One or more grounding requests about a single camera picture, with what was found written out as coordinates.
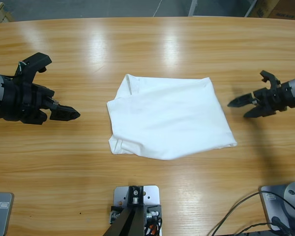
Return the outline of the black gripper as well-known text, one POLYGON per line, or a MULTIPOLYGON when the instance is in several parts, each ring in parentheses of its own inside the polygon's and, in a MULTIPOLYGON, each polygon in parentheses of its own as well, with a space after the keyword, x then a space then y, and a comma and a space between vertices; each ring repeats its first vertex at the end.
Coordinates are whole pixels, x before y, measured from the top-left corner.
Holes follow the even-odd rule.
POLYGON ((262 88, 251 93, 236 97, 228 103, 228 107, 243 107, 249 104, 256 105, 244 114, 244 118, 258 118, 275 115, 276 111, 285 111, 292 107, 292 92, 288 82, 275 89, 262 88))
MULTIPOLYGON (((0 118, 37 125, 42 125, 47 120, 47 115, 41 109, 49 109, 45 102, 54 96, 53 90, 28 82, 16 84, 8 77, 3 77, 1 87, 4 91, 0 99, 0 118)), ((59 103, 51 103, 50 110, 50 120, 70 121, 80 117, 80 113, 73 107, 59 103)))

